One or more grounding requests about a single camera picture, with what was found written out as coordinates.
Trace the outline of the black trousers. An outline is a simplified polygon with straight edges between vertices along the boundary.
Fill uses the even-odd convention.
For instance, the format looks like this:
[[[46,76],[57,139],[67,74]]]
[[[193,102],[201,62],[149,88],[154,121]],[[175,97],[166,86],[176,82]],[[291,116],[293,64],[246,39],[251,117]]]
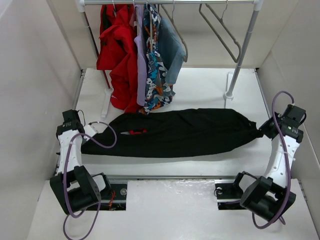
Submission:
[[[233,109],[198,108],[143,115],[124,113],[87,141],[81,152],[137,158],[184,158],[230,152],[263,137]]]

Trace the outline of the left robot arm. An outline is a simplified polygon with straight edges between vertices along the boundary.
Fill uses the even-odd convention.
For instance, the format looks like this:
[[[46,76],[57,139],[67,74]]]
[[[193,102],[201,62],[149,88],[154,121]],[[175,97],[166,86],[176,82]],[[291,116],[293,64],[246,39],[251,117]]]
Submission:
[[[56,174],[50,178],[50,187],[67,215],[85,211],[109,197],[112,186],[104,173],[91,175],[82,164],[82,145],[91,140],[99,147],[110,149],[93,139],[98,132],[92,124],[83,125],[76,110],[62,113],[63,123],[57,127],[60,159]]]

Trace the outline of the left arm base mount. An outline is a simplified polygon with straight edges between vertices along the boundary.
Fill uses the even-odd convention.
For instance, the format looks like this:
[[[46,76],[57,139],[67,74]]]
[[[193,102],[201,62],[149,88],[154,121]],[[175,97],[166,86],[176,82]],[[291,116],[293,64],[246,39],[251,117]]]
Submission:
[[[112,183],[111,190],[104,189],[101,195],[101,211],[125,211],[127,206],[128,185]]]

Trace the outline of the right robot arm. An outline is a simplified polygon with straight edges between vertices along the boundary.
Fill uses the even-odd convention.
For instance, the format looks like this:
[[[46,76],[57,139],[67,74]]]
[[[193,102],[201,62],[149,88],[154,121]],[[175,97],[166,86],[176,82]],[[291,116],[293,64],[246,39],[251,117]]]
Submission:
[[[306,111],[289,104],[282,115],[276,113],[259,130],[271,139],[271,155],[263,176],[256,177],[249,184],[237,180],[231,184],[232,193],[241,197],[240,206],[262,219],[271,222],[278,220],[296,200],[288,183],[291,182],[291,167],[304,132],[299,126],[306,118]]]

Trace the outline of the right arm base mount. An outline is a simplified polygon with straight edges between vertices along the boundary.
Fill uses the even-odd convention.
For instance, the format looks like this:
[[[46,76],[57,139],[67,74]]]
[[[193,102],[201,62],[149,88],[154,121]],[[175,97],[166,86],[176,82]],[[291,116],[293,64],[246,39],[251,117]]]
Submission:
[[[240,205],[244,191],[232,182],[215,182],[214,196],[218,210],[245,210]]]

